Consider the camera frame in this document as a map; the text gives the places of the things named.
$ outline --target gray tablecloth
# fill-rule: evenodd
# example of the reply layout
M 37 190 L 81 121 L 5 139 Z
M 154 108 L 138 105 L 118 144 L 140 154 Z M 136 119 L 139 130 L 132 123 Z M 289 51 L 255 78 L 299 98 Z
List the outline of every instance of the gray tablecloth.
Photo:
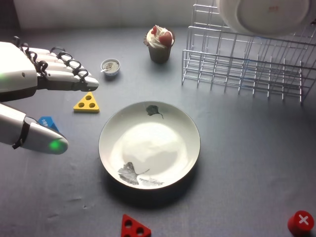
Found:
M 189 80 L 181 86 L 186 29 L 175 29 L 164 65 L 149 58 L 142 43 L 147 30 L 20 34 L 32 47 L 62 46 L 80 60 L 99 80 L 93 94 L 100 113 L 74 114 L 85 95 L 78 91 L 41 90 L 6 103 L 36 119 L 53 116 L 70 146 L 53 156 L 0 144 L 0 237 L 118 237 L 125 213 L 148 226 L 153 237 L 289 237 L 287 220 L 297 210 L 316 217 L 315 93 L 301 107 L 298 99 L 268 101 L 266 93 L 252 98 L 252 91 L 243 90 L 238 96 L 236 88 L 210 91 L 209 84 L 197 88 Z M 107 58 L 121 62 L 113 81 L 100 72 Z M 182 188 L 163 196 L 118 187 L 98 154 L 111 115 L 145 100 L 184 110 L 201 136 L 196 167 Z

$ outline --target white x mark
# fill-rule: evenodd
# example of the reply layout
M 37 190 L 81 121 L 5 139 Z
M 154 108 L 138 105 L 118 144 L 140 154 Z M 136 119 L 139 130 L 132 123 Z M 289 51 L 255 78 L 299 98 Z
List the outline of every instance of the white x mark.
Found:
M 308 222 L 306 221 L 308 219 L 308 216 L 302 217 L 302 215 L 300 214 L 299 217 L 301 218 L 299 222 L 300 224 L 304 222 L 306 225 L 308 225 Z

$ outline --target brown cupcake liner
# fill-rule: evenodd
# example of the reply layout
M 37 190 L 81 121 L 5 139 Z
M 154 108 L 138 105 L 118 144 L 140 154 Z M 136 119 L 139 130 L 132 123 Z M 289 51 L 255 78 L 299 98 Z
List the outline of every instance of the brown cupcake liner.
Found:
M 147 42 L 147 34 L 144 38 L 144 44 L 148 47 L 150 58 L 156 63 L 165 63 L 168 61 L 171 48 L 175 43 L 175 35 L 171 29 L 166 28 L 168 31 L 172 33 L 173 44 L 170 47 L 166 48 L 154 48 Z

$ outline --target small container with powder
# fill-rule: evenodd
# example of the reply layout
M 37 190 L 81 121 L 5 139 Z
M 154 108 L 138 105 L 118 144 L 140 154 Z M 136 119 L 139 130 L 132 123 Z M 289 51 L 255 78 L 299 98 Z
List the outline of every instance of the small container with powder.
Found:
M 101 63 L 101 72 L 107 76 L 115 76 L 119 73 L 120 63 L 117 59 L 109 58 Z

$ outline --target hole in triangle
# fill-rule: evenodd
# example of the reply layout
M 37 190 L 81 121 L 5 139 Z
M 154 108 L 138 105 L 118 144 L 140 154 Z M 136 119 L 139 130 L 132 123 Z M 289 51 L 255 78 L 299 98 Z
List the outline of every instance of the hole in triangle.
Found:
M 136 233 L 138 236 L 142 236 L 144 234 L 144 229 L 141 227 L 138 227 L 136 230 Z
M 130 220 L 125 221 L 124 223 L 126 228 L 131 228 L 132 227 L 132 222 Z

